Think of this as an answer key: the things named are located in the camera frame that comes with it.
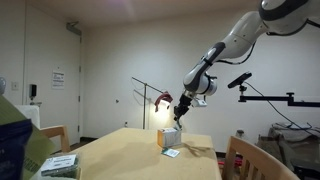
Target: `ceiling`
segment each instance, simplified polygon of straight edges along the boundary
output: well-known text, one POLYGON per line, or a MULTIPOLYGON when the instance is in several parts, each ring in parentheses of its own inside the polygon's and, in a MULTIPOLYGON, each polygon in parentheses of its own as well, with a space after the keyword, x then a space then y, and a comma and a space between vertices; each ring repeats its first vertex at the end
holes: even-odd
POLYGON ((255 9, 259 0, 28 0, 42 11, 84 27, 141 22, 217 10, 255 9))

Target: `cardboard box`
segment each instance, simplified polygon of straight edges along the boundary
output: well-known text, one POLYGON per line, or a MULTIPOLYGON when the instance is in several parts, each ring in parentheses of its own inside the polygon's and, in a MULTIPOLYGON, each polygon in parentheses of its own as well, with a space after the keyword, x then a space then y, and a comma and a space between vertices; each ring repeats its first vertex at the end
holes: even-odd
POLYGON ((175 128, 163 128, 158 130, 158 145, 170 147, 181 144, 181 131, 175 128))

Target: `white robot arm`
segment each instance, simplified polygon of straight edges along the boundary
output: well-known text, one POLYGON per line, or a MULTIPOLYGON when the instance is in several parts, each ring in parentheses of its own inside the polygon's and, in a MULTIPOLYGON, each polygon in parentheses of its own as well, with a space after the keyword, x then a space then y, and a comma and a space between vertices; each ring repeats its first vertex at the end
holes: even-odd
POLYGON ((174 107, 174 120, 179 127, 180 117, 188 111, 188 106, 198 94, 210 96, 215 93, 216 77, 207 73, 214 63, 224 58, 241 57, 263 33, 289 36, 299 32, 307 23, 320 27, 309 20, 319 18, 319 8, 320 0, 262 0, 259 11, 246 13, 231 32, 210 48, 184 77, 185 90, 179 105, 174 107))

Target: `wooden table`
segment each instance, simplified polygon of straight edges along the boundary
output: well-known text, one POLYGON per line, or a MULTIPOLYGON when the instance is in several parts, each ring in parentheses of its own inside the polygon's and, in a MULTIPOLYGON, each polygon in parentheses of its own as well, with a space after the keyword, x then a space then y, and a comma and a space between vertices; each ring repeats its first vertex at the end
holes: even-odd
POLYGON ((155 130, 122 128, 73 152, 80 153, 81 180, 221 179, 210 136, 182 133, 180 154, 161 154, 155 130))

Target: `wooden chair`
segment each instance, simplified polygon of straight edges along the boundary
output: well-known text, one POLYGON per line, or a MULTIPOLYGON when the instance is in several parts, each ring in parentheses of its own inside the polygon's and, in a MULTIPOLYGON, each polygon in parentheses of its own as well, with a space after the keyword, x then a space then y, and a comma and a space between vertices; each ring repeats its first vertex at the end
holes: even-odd
POLYGON ((226 162, 222 171, 223 180, 234 178, 234 162, 236 155, 242 155, 240 180, 299 180, 299 178, 276 158, 259 147, 242 139, 231 136, 226 153, 226 162))
POLYGON ((64 153, 70 152, 69 138, 66 126, 53 126, 40 129, 40 131, 48 138, 60 136, 61 151, 64 153))

